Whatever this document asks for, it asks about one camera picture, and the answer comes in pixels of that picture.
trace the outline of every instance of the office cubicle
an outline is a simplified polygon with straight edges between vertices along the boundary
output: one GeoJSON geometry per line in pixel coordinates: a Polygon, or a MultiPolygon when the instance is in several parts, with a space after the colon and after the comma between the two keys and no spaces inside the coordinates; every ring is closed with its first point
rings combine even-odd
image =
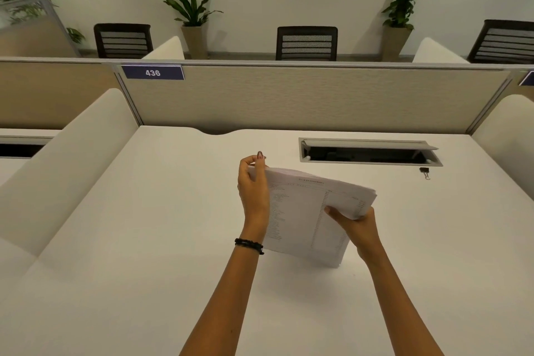
{"type": "Polygon", "coordinates": [[[0,56],[79,57],[50,0],[0,3],[0,56]]]}
{"type": "Polygon", "coordinates": [[[5,85],[0,126],[62,128],[115,87],[144,125],[209,133],[240,128],[471,133],[501,97],[517,91],[514,79],[526,70],[519,65],[5,58],[0,59],[5,85]],[[130,79],[124,65],[181,65],[184,79],[130,79]]]}

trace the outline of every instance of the black mesh chair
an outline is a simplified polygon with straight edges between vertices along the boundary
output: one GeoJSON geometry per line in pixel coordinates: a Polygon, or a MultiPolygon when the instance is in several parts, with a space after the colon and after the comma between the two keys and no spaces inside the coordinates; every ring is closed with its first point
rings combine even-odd
{"type": "Polygon", "coordinates": [[[277,61],[335,61],[336,59],[336,27],[278,27],[277,61]]]}
{"type": "Polygon", "coordinates": [[[484,20],[467,60],[484,64],[534,64],[534,23],[484,20]]]}
{"type": "Polygon", "coordinates": [[[141,59],[154,49],[149,24],[97,24],[95,40],[99,58],[141,59]]]}

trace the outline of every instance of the blue number plate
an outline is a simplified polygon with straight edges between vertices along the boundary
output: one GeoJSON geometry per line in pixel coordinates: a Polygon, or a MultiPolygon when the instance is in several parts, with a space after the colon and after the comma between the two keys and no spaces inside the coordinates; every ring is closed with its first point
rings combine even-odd
{"type": "Polygon", "coordinates": [[[534,71],[529,72],[523,82],[519,83],[519,86],[534,86],[534,71]]]}
{"type": "Polygon", "coordinates": [[[181,65],[122,65],[128,79],[184,80],[181,65]]]}

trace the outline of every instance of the tall tapered planter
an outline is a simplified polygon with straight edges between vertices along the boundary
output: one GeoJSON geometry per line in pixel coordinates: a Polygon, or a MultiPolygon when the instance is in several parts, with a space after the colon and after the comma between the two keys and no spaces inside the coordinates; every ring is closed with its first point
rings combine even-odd
{"type": "Polygon", "coordinates": [[[187,48],[193,60],[207,60],[208,47],[206,42],[206,25],[191,27],[182,26],[182,33],[187,43],[187,48]]]}
{"type": "Polygon", "coordinates": [[[411,33],[411,29],[385,25],[382,34],[382,62],[396,62],[411,33]]]}

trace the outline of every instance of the paper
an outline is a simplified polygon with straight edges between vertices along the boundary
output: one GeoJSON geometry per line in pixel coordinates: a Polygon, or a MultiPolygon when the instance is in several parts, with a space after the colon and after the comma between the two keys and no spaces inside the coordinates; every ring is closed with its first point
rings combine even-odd
{"type": "MultiPolygon", "coordinates": [[[[255,169],[249,168],[252,178],[255,169]]],[[[331,267],[341,264],[349,237],[325,212],[326,205],[344,216],[363,216],[377,194],[355,184],[325,179],[298,170],[265,170],[271,212],[265,249],[317,260],[331,267]]]]}

